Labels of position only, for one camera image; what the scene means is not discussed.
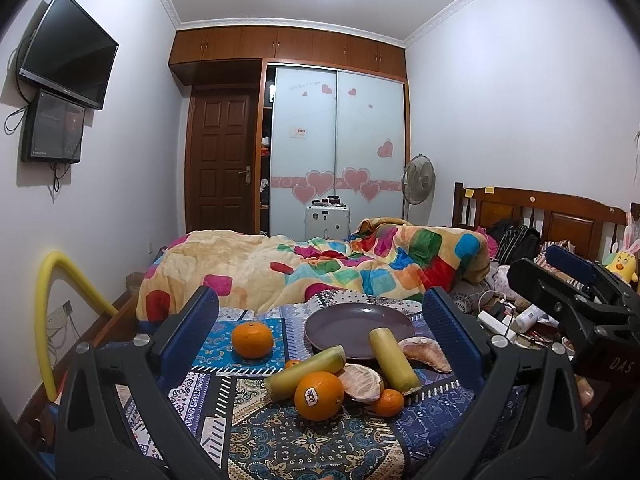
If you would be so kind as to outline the person's right hand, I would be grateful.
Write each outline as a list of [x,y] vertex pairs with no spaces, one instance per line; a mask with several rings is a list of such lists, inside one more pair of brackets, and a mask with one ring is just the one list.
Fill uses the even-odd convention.
[[592,417],[587,412],[588,405],[594,398],[594,390],[585,377],[576,375],[576,385],[579,394],[580,404],[582,404],[582,420],[584,421],[585,430],[588,430],[592,424]]

